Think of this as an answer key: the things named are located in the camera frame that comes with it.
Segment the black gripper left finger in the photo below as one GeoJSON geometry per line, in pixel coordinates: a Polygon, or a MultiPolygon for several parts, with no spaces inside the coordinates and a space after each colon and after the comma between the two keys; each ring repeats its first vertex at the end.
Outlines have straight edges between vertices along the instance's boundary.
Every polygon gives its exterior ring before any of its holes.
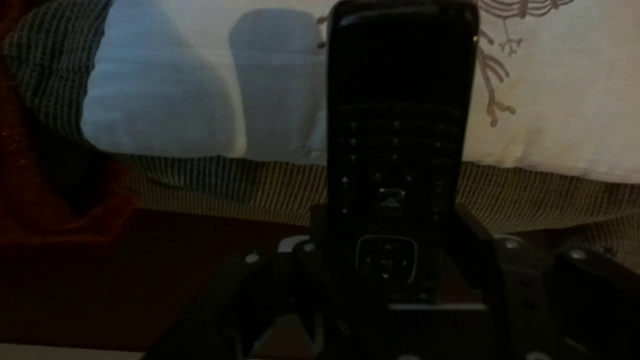
{"type": "Polygon", "coordinates": [[[275,256],[232,257],[142,360],[333,360],[330,326],[302,261],[322,252],[287,235],[275,256]]]}

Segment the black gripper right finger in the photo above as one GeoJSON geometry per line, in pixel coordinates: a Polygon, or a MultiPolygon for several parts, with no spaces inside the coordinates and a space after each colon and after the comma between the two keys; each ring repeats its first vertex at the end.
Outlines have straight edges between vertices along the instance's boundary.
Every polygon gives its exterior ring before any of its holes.
{"type": "Polygon", "coordinates": [[[464,275],[497,317],[499,360],[640,360],[640,275],[568,245],[542,252],[459,208],[464,275]]]}

